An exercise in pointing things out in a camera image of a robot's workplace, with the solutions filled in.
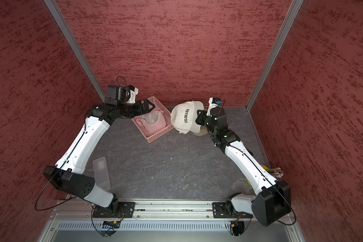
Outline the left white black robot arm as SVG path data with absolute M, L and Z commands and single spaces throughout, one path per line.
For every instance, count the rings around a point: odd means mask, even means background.
M 118 198 L 96 184 L 84 171 L 101 137 L 116 119 L 133 119 L 150 113 L 155 105 L 149 100 L 137 101 L 138 88 L 109 85 L 103 104 L 95 104 L 85 115 L 84 125 L 65 154 L 43 175 L 61 192 L 90 202 L 103 214 L 116 216 Z

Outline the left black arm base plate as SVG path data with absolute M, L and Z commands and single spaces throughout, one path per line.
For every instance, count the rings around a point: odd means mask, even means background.
M 135 202 L 115 202 L 108 208 L 96 205 L 92 212 L 94 218 L 132 218 Z

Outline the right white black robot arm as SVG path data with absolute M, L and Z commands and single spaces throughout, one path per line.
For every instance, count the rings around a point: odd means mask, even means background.
M 254 190 L 254 198 L 242 194 L 231 198 L 235 211 L 252 214 L 264 227 L 291 213 L 289 184 L 278 181 L 257 162 L 241 138 L 228 127 L 224 109 L 198 110 L 196 123 L 207 129 L 214 145 L 237 165 Z

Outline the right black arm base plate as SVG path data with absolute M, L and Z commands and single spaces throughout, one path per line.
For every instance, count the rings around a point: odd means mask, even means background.
M 253 218 L 252 214 L 248 214 L 245 212 L 237 212 L 229 202 L 213 202 L 212 211 L 214 218 L 222 218 L 222 219 Z

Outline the white pink baseball cap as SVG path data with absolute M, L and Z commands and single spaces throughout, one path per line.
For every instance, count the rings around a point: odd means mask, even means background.
M 181 134 L 188 132 L 197 134 L 201 129 L 201 125 L 196 123 L 197 111 L 203 109 L 203 103 L 200 101 L 187 101 L 179 104 L 171 112 L 171 124 Z

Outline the beige baseball cap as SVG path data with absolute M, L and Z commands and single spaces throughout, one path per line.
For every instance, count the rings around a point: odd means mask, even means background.
M 207 128 L 205 126 L 200 126 L 200 131 L 195 133 L 193 132 L 193 134 L 197 137 L 201 137 L 201 136 L 205 136 L 208 134 Z

